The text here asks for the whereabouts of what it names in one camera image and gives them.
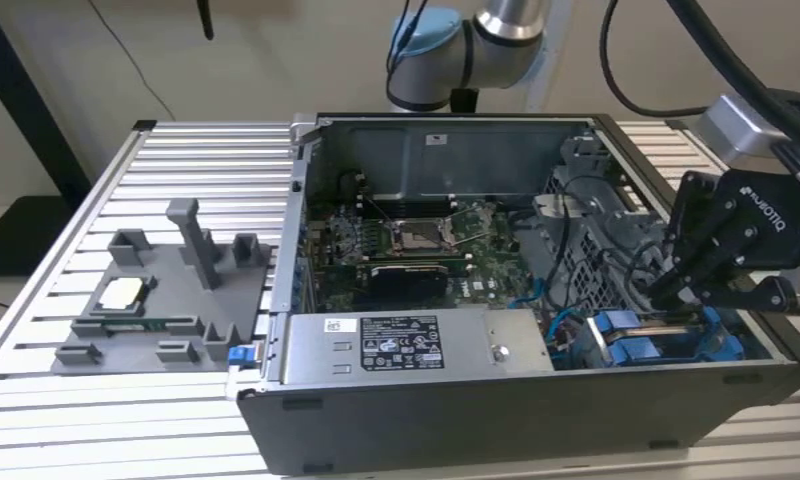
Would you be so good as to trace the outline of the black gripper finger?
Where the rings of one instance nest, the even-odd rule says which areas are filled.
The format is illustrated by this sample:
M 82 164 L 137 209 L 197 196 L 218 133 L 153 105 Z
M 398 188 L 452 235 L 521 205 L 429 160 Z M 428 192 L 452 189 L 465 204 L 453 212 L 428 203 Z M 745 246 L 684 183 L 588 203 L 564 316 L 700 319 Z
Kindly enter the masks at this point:
M 729 285 L 680 287 L 676 298 L 711 308 L 800 315 L 800 267 L 765 276 L 748 290 Z
M 715 199 L 719 180 L 695 170 L 681 177 L 665 236 L 671 266 L 645 290 L 657 310 L 675 309 L 683 303 L 679 292 L 701 284 L 716 267 L 712 238 L 727 218 L 724 201 Z

